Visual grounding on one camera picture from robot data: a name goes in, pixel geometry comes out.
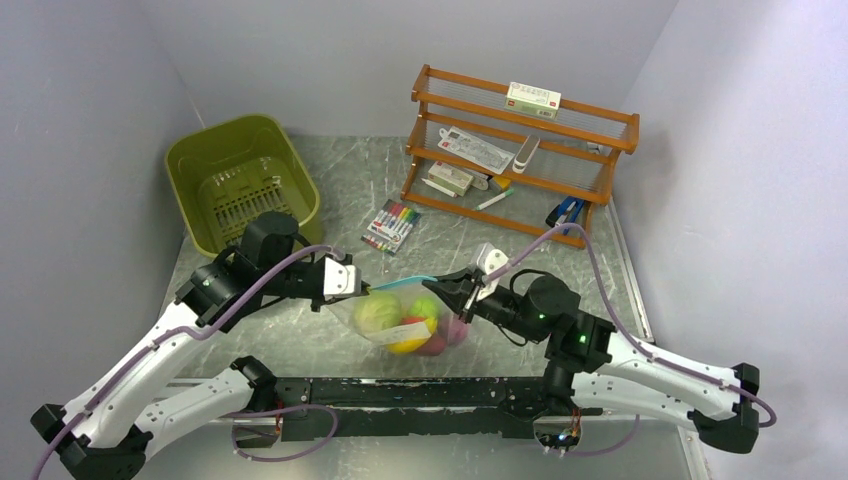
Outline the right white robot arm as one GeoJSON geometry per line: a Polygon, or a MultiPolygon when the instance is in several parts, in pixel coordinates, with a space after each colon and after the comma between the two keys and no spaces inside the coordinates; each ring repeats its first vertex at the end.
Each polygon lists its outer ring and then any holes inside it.
{"type": "Polygon", "coordinates": [[[537,272],[522,294],[496,286],[483,296],[483,275],[472,269],[422,285],[465,323],[480,318],[544,343],[547,365],[539,398],[550,414],[623,410],[678,423],[724,452],[753,450],[760,425],[753,406],[759,371],[752,365],[709,366],[638,341],[581,310],[579,295],[546,272],[537,272]]]}

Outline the dark red sweet potato toy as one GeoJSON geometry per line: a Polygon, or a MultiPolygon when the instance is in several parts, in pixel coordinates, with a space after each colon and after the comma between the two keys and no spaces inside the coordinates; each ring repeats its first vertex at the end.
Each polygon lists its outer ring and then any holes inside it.
{"type": "Polygon", "coordinates": [[[415,350],[415,354],[426,357],[438,356],[444,352],[447,346],[447,341],[441,335],[434,334],[415,350]]]}

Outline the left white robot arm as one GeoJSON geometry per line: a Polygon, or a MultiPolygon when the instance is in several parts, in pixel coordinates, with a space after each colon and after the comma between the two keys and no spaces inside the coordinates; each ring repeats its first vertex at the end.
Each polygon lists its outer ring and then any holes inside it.
{"type": "Polygon", "coordinates": [[[72,477],[130,479],[164,446],[215,418],[277,414],[276,376],[252,356],[162,399],[202,347],[277,301],[307,299],[319,310],[365,291],[351,255],[310,243],[291,215],[261,214],[238,244],[194,271],[107,374],[65,404],[40,407],[32,425],[72,477]]]}

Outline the purple onion toy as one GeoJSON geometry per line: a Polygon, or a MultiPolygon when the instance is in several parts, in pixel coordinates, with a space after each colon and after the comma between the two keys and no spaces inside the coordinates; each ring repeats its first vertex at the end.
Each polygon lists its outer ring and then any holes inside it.
{"type": "Polygon", "coordinates": [[[453,316],[441,323],[440,328],[440,335],[445,339],[447,345],[457,346],[466,340],[470,325],[453,316]]]}

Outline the yellow banana toy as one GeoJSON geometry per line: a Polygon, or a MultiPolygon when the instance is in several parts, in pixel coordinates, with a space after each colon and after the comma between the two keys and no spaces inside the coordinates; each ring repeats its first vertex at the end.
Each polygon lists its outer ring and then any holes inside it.
{"type": "Polygon", "coordinates": [[[412,324],[414,329],[406,329],[403,337],[397,342],[388,344],[386,349],[394,354],[412,353],[434,335],[437,324],[437,319],[428,319],[426,323],[412,324]]]}

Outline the clear zip bag blue zipper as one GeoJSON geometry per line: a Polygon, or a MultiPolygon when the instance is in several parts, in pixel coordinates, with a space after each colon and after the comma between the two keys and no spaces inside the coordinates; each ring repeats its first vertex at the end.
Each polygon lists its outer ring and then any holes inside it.
{"type": "Polygon", "coordinates": [[[373,286],[330,307],[354,334],[395,355],[435,357],[462,344],[470,326],[412,276],[373,286]]]}

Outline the pale green cabbage toy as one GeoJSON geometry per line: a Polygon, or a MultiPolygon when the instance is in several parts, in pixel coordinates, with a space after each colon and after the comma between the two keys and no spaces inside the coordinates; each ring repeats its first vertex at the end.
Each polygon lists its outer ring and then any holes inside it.
{"type": "Polygon", "coordinates": [[[371,335],[400,325],[400,299],[385,291],[376,291],[358,299],[352,312],[352,324],[363,335],[371,335]]]}

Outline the green lime toy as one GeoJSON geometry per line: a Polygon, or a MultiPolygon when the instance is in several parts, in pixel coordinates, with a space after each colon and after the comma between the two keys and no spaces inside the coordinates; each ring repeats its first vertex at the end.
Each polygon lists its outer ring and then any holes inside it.
{"type": "Polygon", "coordinates": [[[406,310],[408,317],[438,319],[441,315],[441,304],[430,296],[416,298],[406,310]]]}

